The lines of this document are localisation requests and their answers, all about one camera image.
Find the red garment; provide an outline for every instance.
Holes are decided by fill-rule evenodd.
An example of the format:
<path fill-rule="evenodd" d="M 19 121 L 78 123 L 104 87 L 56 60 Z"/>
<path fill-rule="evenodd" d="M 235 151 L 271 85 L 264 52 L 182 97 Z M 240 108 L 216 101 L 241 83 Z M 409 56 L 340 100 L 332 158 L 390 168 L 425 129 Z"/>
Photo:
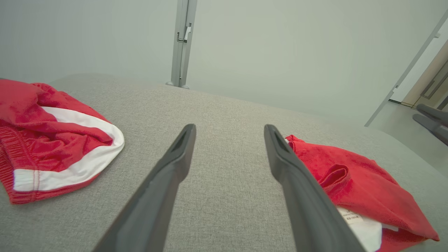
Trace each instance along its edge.
<path fill-rule="evenodd" d="M 68 94 L 0 80 L 0 181 L 12 204 L 87 186 L 123 145 L 118 128 Z"/>
<path fill-rule="evenodd" d="M 344 149 L 286 138 L 335 205 L 398 227 L 383 229 L 381 252 L 396 252 L 426 239 L 439 241 L 410 193 L 374 160 Z"/>

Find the gray fabric tabletop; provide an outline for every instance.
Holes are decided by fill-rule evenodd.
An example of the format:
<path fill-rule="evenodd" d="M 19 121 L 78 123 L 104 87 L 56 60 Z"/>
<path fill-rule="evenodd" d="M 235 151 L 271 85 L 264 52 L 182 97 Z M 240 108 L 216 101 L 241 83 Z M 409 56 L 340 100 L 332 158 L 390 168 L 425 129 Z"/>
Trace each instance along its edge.
<path fill-rule="evenodd" d="M 188 123 L 197 126 L 190 173 L 179 187 L 165 251 L 295 251 L 265 124 L 284 135 L 364 155 L 409 191 L 438 231 L 407 251 L 447 251 L 448 179 L 391 136 L 370 128 L 166 85 L 78 74 L 49 83 L 121 129 L 125 147 L 89 186 L 10 205 L 0 189 L 0 251 L 91 251 Z"/>

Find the care label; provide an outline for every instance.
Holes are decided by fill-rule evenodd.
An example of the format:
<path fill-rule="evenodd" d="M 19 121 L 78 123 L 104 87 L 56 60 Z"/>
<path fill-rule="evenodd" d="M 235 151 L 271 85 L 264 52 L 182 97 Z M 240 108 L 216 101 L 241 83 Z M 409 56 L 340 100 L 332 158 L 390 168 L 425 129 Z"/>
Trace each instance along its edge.
<path fill-rule="evenodd" d="M 342 216 L 342 218 L 345 220 L 345 222 L 347 224 L 363 222 L 361 215 L 359 215 L 357 213 L 354 213 L 350 210 L 340 208 L 340 207 L 338 207 L 337 210 L 339 211 L 340 215 Z"/>

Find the white wall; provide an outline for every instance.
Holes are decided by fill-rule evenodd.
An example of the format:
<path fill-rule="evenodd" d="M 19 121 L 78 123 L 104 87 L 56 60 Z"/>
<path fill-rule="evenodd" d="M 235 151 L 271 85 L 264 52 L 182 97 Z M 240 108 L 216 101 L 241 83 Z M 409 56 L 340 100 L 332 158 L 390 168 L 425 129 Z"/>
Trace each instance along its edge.
<path fill-rule="evenodd" d="M 414 67 L 411 69 L 406 78 L 403 80 L 401 85 L 394 90 L 394 94 L 392 95 L 391 100 L 396 100 L 399 102 L 403 101 L 403 99 L 406 97 L 415 83 L 417 83 L 423 72 L 425 72 L 429 64 L 431 64 L 432 60 L 439 53 L 443 45 L 445 45 L 448 40 L 448 21 L 445 21 L 445 23 L 440 28 L 439 33 L 440 37 L 432 39 L 425 52 L 423 52 L 422 56 L 420 56 L 420 58 L 415 63 Z"/>
<path fill-rule="evenodd" d="M 0 78 L 171 79 L 177 0 L 1 0 Z"/>
<path fill-rule="evenodd" d="M 198 1 L 194 90 L 364 125 L 446 0 Z"/>

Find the gray floor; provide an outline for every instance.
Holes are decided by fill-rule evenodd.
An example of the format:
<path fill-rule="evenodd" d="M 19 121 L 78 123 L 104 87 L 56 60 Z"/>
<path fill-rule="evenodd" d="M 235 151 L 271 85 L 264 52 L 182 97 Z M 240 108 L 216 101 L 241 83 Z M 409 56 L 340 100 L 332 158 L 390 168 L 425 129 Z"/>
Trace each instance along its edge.
<path fill-rule="evenodd" d="M 412 119 L 416 113 L 410 107 L 388 102 L 370 127 L 402 142 L 448 178 L 448 146 Z"/>

